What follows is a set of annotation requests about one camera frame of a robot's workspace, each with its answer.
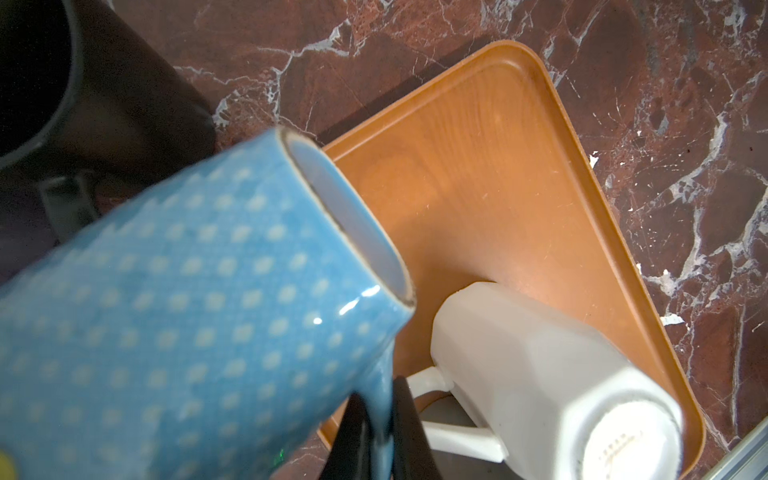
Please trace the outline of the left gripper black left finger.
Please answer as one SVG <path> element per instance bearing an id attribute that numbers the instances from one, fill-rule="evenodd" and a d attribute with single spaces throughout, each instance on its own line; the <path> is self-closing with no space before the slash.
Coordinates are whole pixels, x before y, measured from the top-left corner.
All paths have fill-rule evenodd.
<path id="1" fill-rule="evenodd" d="M 319 480 L 369 480 L 372 432 L 363 398 L 353 393 Z"/>

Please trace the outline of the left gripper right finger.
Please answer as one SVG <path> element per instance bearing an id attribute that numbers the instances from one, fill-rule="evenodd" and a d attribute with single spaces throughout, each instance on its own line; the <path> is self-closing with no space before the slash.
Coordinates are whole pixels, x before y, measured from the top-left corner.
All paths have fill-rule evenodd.
<path id="1" fill-rule="evenodd" d="M 405 377 L 393 380 L 392 435 L 395 480 L 442 480 Z"/>

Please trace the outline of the small blue mug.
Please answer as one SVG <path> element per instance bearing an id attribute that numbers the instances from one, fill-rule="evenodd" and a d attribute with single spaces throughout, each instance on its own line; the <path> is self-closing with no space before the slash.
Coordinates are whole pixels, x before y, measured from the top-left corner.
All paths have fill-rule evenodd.
<path id="1" fill-rule="evenodd" d="M 160 182 L 1 288 L 5 479 L 264 479 L 352 394 L 392 468 L 405 263 L 276 127 Z"/>

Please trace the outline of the black mug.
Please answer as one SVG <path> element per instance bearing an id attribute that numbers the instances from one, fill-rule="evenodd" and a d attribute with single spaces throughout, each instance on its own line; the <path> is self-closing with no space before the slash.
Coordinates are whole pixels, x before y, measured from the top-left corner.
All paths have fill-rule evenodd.
<path id="1" fill-rule="evenodd" d="M 102 1 L 1 5 L 1 167 L 67 241 L 104 175 L 152 184 L 212 155 L 206 99 Z"/>

